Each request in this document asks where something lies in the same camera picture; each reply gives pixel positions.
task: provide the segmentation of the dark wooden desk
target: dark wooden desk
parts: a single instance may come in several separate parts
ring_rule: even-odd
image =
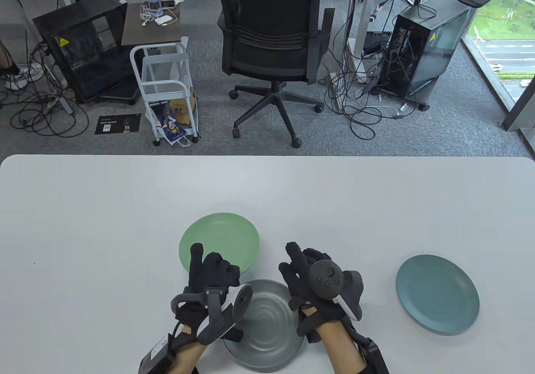
[[[164,44],[180,42],[182,28],[180,26],[180,4],[172,11],[178,19],[168,26],[158,26],[155,21],[147,22],[144,27],[139,17],[141,3],[129,3],[126,11],[125,28],[122,32],[123,46]]]

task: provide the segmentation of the white metal cart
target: white metal cart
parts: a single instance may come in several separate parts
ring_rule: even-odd
[[[149,55],[147,51],[149,48],[158,49],[161,53],[159,55]],[[135,54],[140,49],[145,54],[141,66],[141,75],[135,61]],[[171,50],[170,53],[164,53],[164,51],[169,50]],[[191,107],[190,97],[193,91],[193,84],[191,83],[189,60],[184,45],[180,42],[139,45],[130,51],[130,62],[153,129],[155,137],[153,144],[160,145],[160,137],[156,127],[155,114],[149,103],[169,101],[171,99],[186,99],[191,128],[185,128],[185,130],[188,135],[191,135],[191,142],[197,143],[199,141],[199,123],[197,122],[197,116],[194,117]],[[162,77],[162,79],[157,80],[156,76]]]

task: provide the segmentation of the green plate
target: green plate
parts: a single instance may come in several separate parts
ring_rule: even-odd
[[[186,229],[180,240],[178,254],[188,272],[191,259],[189,250],[194,243],[203,245],[203,259],[210,252],[218,252],[232,265],[237,265],[240,273],[253,265],[260,247],[255,226],[248,219],[230,212],[206,215]]]

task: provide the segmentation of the sneaker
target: sneaker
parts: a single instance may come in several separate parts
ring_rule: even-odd
[[[22,66],[19,70],[19,74],[6,75],[6,88],[20,90],[26,87],[29,82],[37,81],[44,75],[43,67],[38,63],[33,63],[30,69],[28,69],[28,66]]]

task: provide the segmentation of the window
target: window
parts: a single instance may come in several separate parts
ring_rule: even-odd
[[[535,74],[535,0],[492,0],[468,34],[515,102]]]

